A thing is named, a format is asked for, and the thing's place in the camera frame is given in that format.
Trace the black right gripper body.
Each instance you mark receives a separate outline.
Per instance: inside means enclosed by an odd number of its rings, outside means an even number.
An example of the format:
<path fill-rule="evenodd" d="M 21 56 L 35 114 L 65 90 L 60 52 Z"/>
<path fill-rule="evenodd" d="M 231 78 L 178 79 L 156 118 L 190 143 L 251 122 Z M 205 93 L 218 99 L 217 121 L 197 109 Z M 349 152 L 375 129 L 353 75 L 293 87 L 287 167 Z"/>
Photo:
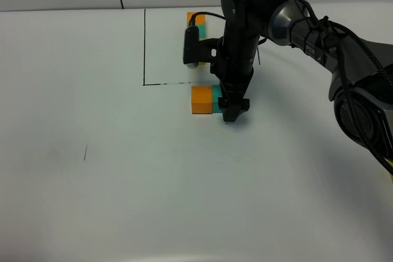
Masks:
<path fill-rule="evenodd" d="M 250 29 L 226 28 L 220 39 L 220 61 L 213 66 L 222 87 L 224 99 L 241 102 L 250 84 L 260 33 Z"/>

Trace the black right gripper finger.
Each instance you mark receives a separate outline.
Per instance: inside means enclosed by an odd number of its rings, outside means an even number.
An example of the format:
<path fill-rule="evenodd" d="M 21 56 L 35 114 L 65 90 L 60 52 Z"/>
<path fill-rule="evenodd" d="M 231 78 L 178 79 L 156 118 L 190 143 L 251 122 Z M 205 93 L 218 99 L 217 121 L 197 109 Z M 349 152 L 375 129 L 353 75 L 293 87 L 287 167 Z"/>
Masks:
<path fill-rule="evenodd" d="M 232 104 L 226 98 L 218 98 L 218 106 L 224 122 L 235 122 L 237 118 L 250 108 L 249 99 L 242 99 L 239 104 Z"/>

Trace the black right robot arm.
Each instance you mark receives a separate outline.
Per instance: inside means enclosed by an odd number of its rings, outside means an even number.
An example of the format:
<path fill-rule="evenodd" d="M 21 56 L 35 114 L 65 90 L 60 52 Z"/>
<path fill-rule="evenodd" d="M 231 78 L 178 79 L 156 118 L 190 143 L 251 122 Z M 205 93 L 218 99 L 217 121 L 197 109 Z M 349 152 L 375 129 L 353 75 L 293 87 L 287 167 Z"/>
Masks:
<path fill-rule="evenodd" d="M 257 47 L 267 40 L 300 49 L 332 80 L 329 100 L 341 130 L 392 168 L 392 45 L 361 39 L 328 17 L 317 18 L 306 0 L 221 0 L 225 31 L 214 73 L 225 121 L 249 109 L 244 97 Z"/>

